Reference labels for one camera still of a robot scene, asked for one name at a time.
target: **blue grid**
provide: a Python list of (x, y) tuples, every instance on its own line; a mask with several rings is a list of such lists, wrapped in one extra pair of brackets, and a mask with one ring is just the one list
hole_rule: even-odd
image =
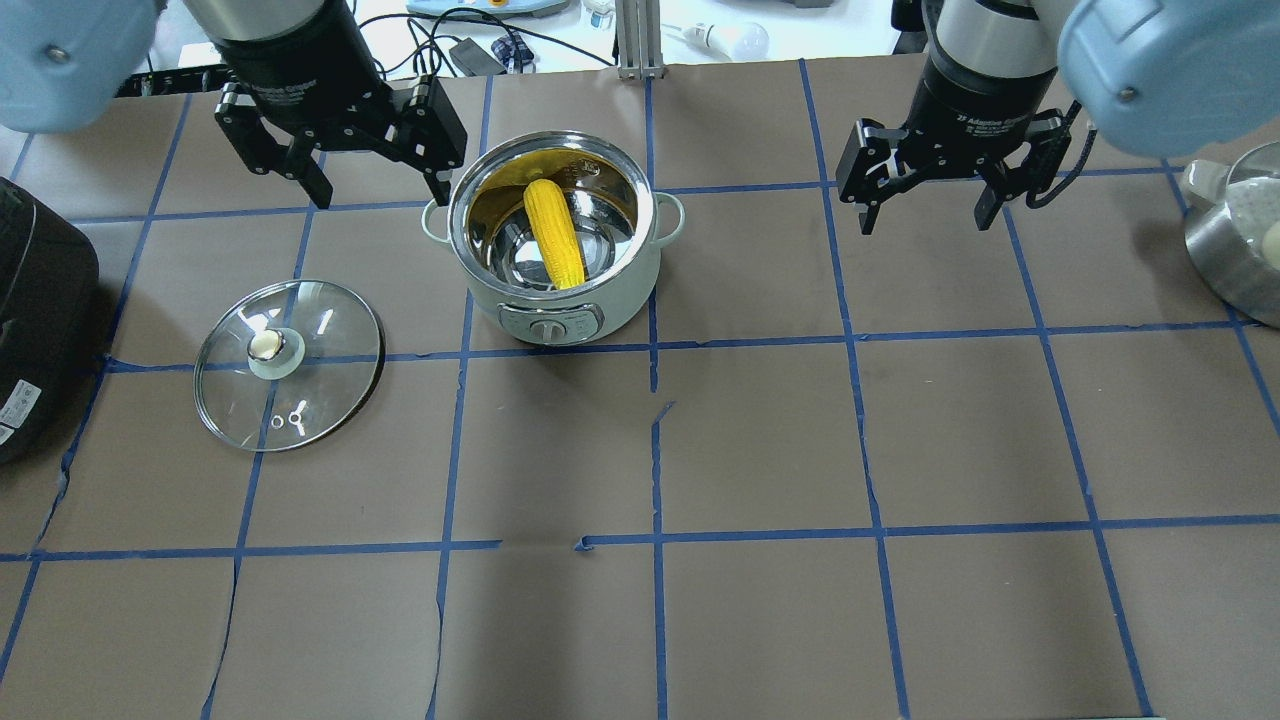
[[(59, 493), (54, 501), (50, 510), (49, 518), (45, 521), (40, 537), (37, 538), (35, 546), (29, 552), (26, 553), (0, 553), (0, 562), (26, 562), (28, 564), (27, 579), (19, 598), (18, 609), (14, 614), (13, 621), (10, 623), (9, 632), (5, 637), (5, 643), (3, 650), (0, 650), (0, 683), (4, 680), (5, 670), (8, 662), (12, 657), (14, 643), (19, 635), (20, 625), (26, 609), (28, 606), (31, 593), (35, 588), (40, 568), (45, 562), (60, 562), (60, 561), (111, 561), (111, 560), (147, 560), (147, 559), (193, 559), (193, 557), (218, 557), (218, 559), (232, 559), (233, 560), (233, 593), (232, 603), (228, 609), (228, 626), (227, 633), (229, 637), (230, 632), (230, 615), (234, 610), (234, 589), (238, 583), (238, 575), (241, 569), (241, 561), (244, 557), (266, 557), (266, 556), (315, 556), (315, 555), (365, 555), (365, 553), (397, 553), (397, 552), (438, 552), (440, 555), (439, 562), (439, 577), (436, 583), (436, 606), (439, 611), (440, 633), (443, 638), (444, 620), (445, 620), (445, 600), (447, 600), (447, 585), (448, 585), (448, 569), (449, 569), (449, 556), (453, 551), (483, 551), (494, 550), (499, 547), (500, 541), (454, 541), (452, 537), (453, 525), (453, 511), (454, 501), (457, 493), (457, 473), (458, 473), (458, 460), (460, 460), (460, 447), (462, 436), (462, 414), (465, 409), (466, 398), (466, 382), (467, 382), (467, 365), (470, 359), (480, 357), (520, 357), (520, 356), (534, 356), (534, 355), (564, 355), (564, 354), (617, 354), (617, 352), (648, 352), (650, 357), (650, 391), (657, 392), (659, 382), (659, 351), (696, 351), (701, 348), (716, 348), (716, 347), (762, 347), (762, 346), (785, 346), (785, 345), (845, 345), (847, 357), (849, 357), (849, 370), (850, 370), (850, 387), (854, 398), (855, 414), (856, 414), (856, 427), (858, 427), (858, 442), (861, 448), (861, 456), (864, 462), (864, 473), (867, 482), (867, 497), (870, 509), (872, 527), (869, 528), (817, 528), (817, 529), (783, 529), (783, 530), (741, 530), (741, 532), (686, 532), (686, 533), (667, 533), (663, 528), (662, 520), (662, 433), (660, 421), (663, 416), (671, 410), (673, 404), (668, 404), (658, 418), (654, 419), (652, 425), (652, 461), (653, 461), (653, 532), (649, 534), (611, 534), (611, 536), (586, 536), (581, 539), (576, 550), (589, 551), (598, 546), (626, 546), (626, 544), (652, 544), (654, 551), (654, 621), (655, 621), (655, 664), (657, 664), (657, 714), (660, 720), (667, 717), (667, 666), (666, 666), (666, 652), (667, 652), (667, 638), (666, 638), (666, 598), (664, 598), (664, 575), (663, 575), (663, 547), (668, 543), (718, 543), (718, 542), (760, 542), (760, 541), (794, 541), (794, 539), (838, 539), (838, 538), (867, 538), (874, 539), (877, 543), (877, 561), (879, 569), (879, 579), (882, 585), (882, 597), (884, 603), (884, 618), (886, 618), (886, 634), (890, 647), (890, 662), (893, 670), (895, 688), (897, 693), (897, 703), (900, 714), (904, 719), (910, 719), (910, 705), (908, 696), (908, 683), (906, 671), (904, 667), (904, 660), (901, 655), (901, 647), (897, 639), (897, 623), (896, 612), (893, 609), (893, 594), (892, 594), (892, 582), (891, 582), (891, 569), (888, 565), (888, 557), (886, 552), (886, 539), (896, 537), (940, 537), (940, 536), (972, 536), (972, 534), (1010, 534), (1010, 533), (1061, 533), (1061, 532), (1091, 532), (1093, 534), (1100, 564), (1106, 579), (1106, 585), (1108, 596), (1112, 603), (1112, 610), (1116, 615), (1117, 633), (1121, 639), (1121, 644), (1125, 651), (1128, 666), (1132, 674), (1132, 680), (1134, 685), (1134, 693), (1137, 696), (1139, 707), (1144, 715), (1153, 715), (1149, 698), (1147, 697), (1146, 687), (1142, 679), (1142, 671), (1139, 661), (1137, 657), (1137, 651), (1134, 650), (1133, 641), (1128, 629), (1128, 623), (1124, 614), (1124, 605), (1120, 597), (1119, 587), (1115, 579), (1115, 573), (1111, 568), (1110, 553), (1106, 544), (1105, 530), (1126, 530), (1126, 529), (1142, 529), (1142, 528), (1192, 528), (1192, 527), (1238, 527), (1238, 525), (1275, 525), (1280, 524), (1280, 514), (1256, 514), (1256, 515), (1219, 515), (1219, 516), (1188, 516), (1188, 518), (1139, 518), (1139, 519), (1101, 519), (1098, 511), (1094, 506), (1092, 491), (1089, 488), (1089, 480), (1085, 471), (1085, 461), (1080, 452), (1079, 445), (1075, 438), (1074, 424), (1070, 416), (1070, 409), (1068, 407), (1066, 396), (1062, 389), (1061, 379), (1057, 373), (1056, 363), (1052, 354), (1051, 338), (1053, 336), (1065, 334), (1092, 334), (1092, 333), (1143, 333), (1143, 332), (1184, 332), (1184, 331), (1203, 331), (1203, 329), (1231, 329), (1239, 341), (1242, 354), (1251, 370), (1251, 374), (1257, 384), (1261, 400), (1270, 415), (1270, 419), (1275, 427), (1276, 434), (1280, 436), (1280, 414), (1277, 414), (1275, 400), (1271, 396), (1267, 383), (1261, 373), (1258, 363), (1253, 355), (1253, 350), (1249, 345), (1249, 340), (1244, 329), (1247, 327), (1256, 327), (1247, 319), (1242, 319), (1231, 307), (1225, 306), (1225, 319), (1212, 320), (1212, 322), (1199, 322), (1199, 323), (1156, 323), (1146, 325), (1082, 325), (1082, 327), (1047, 327), (1044, 324), (1039, 302), (1036, 296), (1034, 284), (1032, 282), (1030, 270), (1027, 265), (1025, 258), (1021, 251), (1021, 242), (1018, 236), (1016, 224), (1014, 222), (1012, 214), (1006, 208), (1004, 210), (1005, 222), (1011, 237), (1012, 251), (1018, 260), (1019, 272), (1023, 278), (1024, 288), (1027, 291), (1028, 302), (1032, 309), (1032, 315), (1034, 319), (1034, 327), (1024, 328), (996, 328), (996, 329), (973, 329), (973, 331), (927, 331), (927, 332), (895, 332), (895, 333), (856, 333), (854, 329), (854, 323), (850, 316), (847, 297), (844, 286), (844, 273), (840, 266), (840, 255), (837, 249), (837, 232), (835, 225), (833, 204), (831, 200), (829, 188), (835, 187), (835, 182), (828, 178), (826, 160), (823, 155), (823, 145), (820, 131), (817, 120), (817, 111), (814, 106), (813, 88), (809, 81), (808, 67), (804, 60), (799, 61), (800, 79), (804, 87), (805, 102), (810, 120), (810, 128), (813, 133), (814, 150), (817, 154), (817, 170), (818, 181), (813, 182), (791, 182), (791, 183), (763, 183), (763, 184), (740, 184), (740, 186), (708, 186), (708, 187), (672, 187), (664, 188), (667, 192), (677, 195), (703, 195), (703, 193), (728, 193), (728, 192), (773, 192), (773, 191), (788, 191), (788, 190), (823, 190), (823, 210), (827, 223), (828, 245), (831, 251), (832, 272), (836, 281), (837, 290), (837, 302), (840, 305), (841, 320), (844, 324), (844, 334), (841, 336), (810, 336), (810, 337), (774, 337), (774, 338), (751, 338), (751, 340), (712, 340), (705, 342), (696, 341), (673, 341), (662, 342), (659, 341), (658, 333), (658, 315), (657, 315), (657, 297), (650, 296), (648, 304), (648, 319), (649, 319), (649, 342), (648, 343), (618, 343), (618, 345), (595, 345), (586, 347), (559, 347), (559, 348), (511, 348), (511, 350), (492, 350), (492, 351), (474, 351), (470, 347), (471, 337), (471, 324), (472, 324), (472, 309), (474, 302), (467, 293), (466, 309), (463, 315), (463, 329), (461, 347), (457, 352), (433, 352), (433, 354), (394, 354), (387, 357), (389, 363), (416, 363), (416, 361), (457, 361), (458, 363), (458, 389), (454, 402), (454, 421), (453, 421), (453, 436), (451, 441), (451, 456), (449, 456), (449, 478), (448, 478), (448, 491), (445, 498), (444, 509), (444, 527), (442, 532), (440, 542), (401, 542), (401, 543), (365, 543), (365, 544), (326, 544), (326, 546), (284, 546), (284, 547), (246, 547), (246, 538), (248, 524), (252, 516), (253, 498), (256, 495), (257, 478), (261, 471), (262, 456), (255, 457), (248, 489), (246, 492), (244, 507), (241, 519), (241, 528), (237, 536), (237, 543), (234, 547), (212, 547), (212, 548), (151, 548), (151, 550), (120, 550), (120, 551), (47, 551), (41, 547), (41, 541), (49, 528), (49, 520), (56, 512), (61, 500), (67, 493), (67, 478), (69, 477), (69, 470), (72, 462), (74, 461), (76, 452), (79, 447), (81, 438), (83, 436), (84, 428), (92, 415), (93, 407), (96, 405), (99, 393), (101, 391), (102, 380), (108, 374), (124, 374), (124, 373), (160, 373), (160, 372), (192, 372), (191, 365), (163, 365), (163, 366), (146, 366), (134, 365), (115, 360), (113, 357), (106, 357), (101, 372), (95, 379), (95, 386), (90, 397), (88, 407), (81, 421), (81, 425), (76, 433), (74, 441), (69, 450), (67, 451), (61, 469), (64, 473), (64, 483), (60, 487)], [(481, 151), (488, 147), (488, 132), (489, 132), (489, 115), (492, 106), (492, 90), (493, 78), (489, 78), (485, 86), (484, 96), (484, 111), (483, 111), (483, 128), (480, 136)], [(654, 152), (654, 122), (653, 122), (653, 83), (652, 79), (645, 82), (645, 140), (646, 140), (646, 173), (650, 182), (657, 184), (655, 181), (655, 152)], [(116, 222), (142, 222), (143, 227), (137, 241), (129, 272), (125, 277), (124, 290), (122, 292), (119, 304), (116, 305), (111, 327), (110, 336), (114, 337), (116, 328), (119, 327), (120, 318), (124, 311), (124, 305), (128, 300), (129, 291), (137, 272), (137, 266), (146, 246), (146, 240), (148, 231), (155, 222), (165, 220), (180, 220), (180, 219), (201, 219), (201, 218), (224, 218), (224, 217), (257, 217), (257, 215), (278, 215), (278, 214), (306, 214), (306, 220), (303, 225), (302, 238), (300, 240), (297, 261), (294, 265), (294, 277), (301, 277), (302, 265), (305, 263), (307, 241), (310, 234), (311, 223), (315, 214), (315, 208), (312, 205), (307, 206), (292, 206), (292, 208), (274, 208), (262, 210), (227, 210), (227, 211), (210, 211), (210, 213), (173, 213), (173, 214), (160, 214), (156, 213), (160, 196), (164, 191), (164, 184), (169, 174), (169, 169), (173, 164), (174, 152), (178, 146), (178, 141), (182, 136), (182, 131), (189, 111), (191, 96), (186, 99), (186, 102), (179, 115), (177, 127), (174, 129), (174, 136), (172, 138), (169, 152), (165, 158), (164, 168), (160, 174), (155, 193), (152, 196), (151, 205), (146, 215), (120, 215), (120, 217), (97, 217), (97, 218), (78, 218), (73, 222), (78, 224), (92, 224), (92, 223), (116, 223)], [(31, 149), (33, 136), (27, 136), (24, 140), (22, 151), (14, 164), (13, 173), (10, 177), (17, 178), (22, 165), (27, 158)], [(1153, 168), (1125, 168), (1125, 169), (1101, 169), (1101, 170), (1085, 170), (1085, 176), (1134, 176), (1134, 174), (1164, 174), (1171, 186), (1175, 199), (1183, 211), (1187, 211), (1185, 200), (1178, 188), (1175, 173), (1181, 168), (1175, 168), (1167, 161), (1161, 161), (1160, 167)], [(956, 182), (972, 182), (978, 178), (970, 178), (966, 181)], [(334, 205), (330, 211), (352, 211), (352, 210), (380, 210), (380, 209), (397, 209), (397, 208), (417, 208), (419, 202), (362, 202), (362, 204), (347, 204), (347, 205)], [(1059, 404), (1059, 410), (1062, 416), (1064, 433), (1066, 436), (1073, 462), (1076, 469), (1078, 480), (1080, 484), (1082, 496), (1085, 502), (1088, 520), (1080, 521), (1047, 521), (1047, 523), (996, 523), (996, 524), (961, 524), (961, 525), (915, 525), (915, 527), (886, 527), (881, 520), (879, 503), (876, 497), (870, 459), (865, 447), (865, 411), (861, 398), (861, 382), (859, 377), (858, 368), (858, 346), (865, 342), (899, 342), (899, 341), (911, 341), (911, 340), (946, 340), (946, 338), (989, 338), (989, 337), (1038, 337), (1041, 341), (1042, 350), (1044, 352), (1046, 366), (1050, 372), (1052, 380), (1055, 396)], [(353, 356), (353, 357), (335, 357), (326, 359), (329, 363), (360, 363), (370, 361), (371, 357)], [(266, 415), (270, 413), (270, 402), (268, 402)], [(436, 659), (436, 680), (439, 676), (439, 657)], [(210, 687), (209, 696), (202, 711), (202, 717), (207, 717), (212, 698), (216, 689), (216, 675), (214, 684)], [(436, 685), (433, 684), (430, 705), (428, 708), (428, 719), (435, 717), (435, 689)]]

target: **white light bulb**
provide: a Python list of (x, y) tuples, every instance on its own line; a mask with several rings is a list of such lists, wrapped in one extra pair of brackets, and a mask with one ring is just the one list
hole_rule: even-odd
[(685, 40), (703, 45), (730, 60), (763, 60), (769, 54), (769, 32), (758, 23), (707, 24), (685, 28)]

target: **screw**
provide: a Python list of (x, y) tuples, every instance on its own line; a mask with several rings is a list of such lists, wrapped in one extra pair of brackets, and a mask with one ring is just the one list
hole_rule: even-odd
[(49, 47), (45, 47), (45, 56), (58, 63), (59, 65), (64, 65), (72, 61), (70, 54), (56, 45), (50, 45)]

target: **pot handle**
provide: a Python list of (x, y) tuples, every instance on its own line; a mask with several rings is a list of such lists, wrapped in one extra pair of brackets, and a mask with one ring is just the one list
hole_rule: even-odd
[(1212, 160), (1192, 160), (1183, 172), (1183, 195), (1196, 208), (1208, 210), (1222, 200), (1230, 168)]
[(680, 214), (680, 219), (676, 220), (676, 229), (653, 241), (653, 246), (657, 249), (663, 249), (676, 242), (681, 234), (685, 232), (685, 204), (680, 201), (678, 197), (669, 192), (654, 192), (654, 202), (660, 208), (662, 205), (673, 205), (676, 213)]
[(429, 200), (426, 202), (426, 208), (422, 208), (422, 220), (421, 220), (422, 232), (426, 234), (426, 237), (434, 240), (435, 242), (439, 242), (440, 245), (449, 245), (449, 238), (440, 237), (440, 236), (435, 234), (434, 232), (431, 232), (431, 229), (429, 227), (426, 227), (426, 223), (429, 223), (431, 220), (431, 215), (434, 215), (435, 211), (439, 210), (439, 209), (440, 209), (440, 205), (435, 200)]

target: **stainless steel pot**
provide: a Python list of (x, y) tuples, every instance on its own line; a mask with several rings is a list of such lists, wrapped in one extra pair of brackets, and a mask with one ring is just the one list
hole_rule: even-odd
[(1196, 160), (1181, 178), (1192, 204), (1187, 251), (1219, 297), (1280, 328), (1280, 142), (1231, 167)]
[[(564, 192), (586, 266), (586, 282), (552, 286), (524, 208), (525, 187), (547, 178)], [(658, 206), (678, 214), (657, 237)], [(604, 337), (644, 306), (658, 279), (660, 250), (685, 227), (680, 200), (649, 187), (644, 170), (612, 143), (579, 132), (547, 131), (509, 140), (483, 155), (458, 181), (448, 237), (476, 307), (518, 340), (576, 345)]]

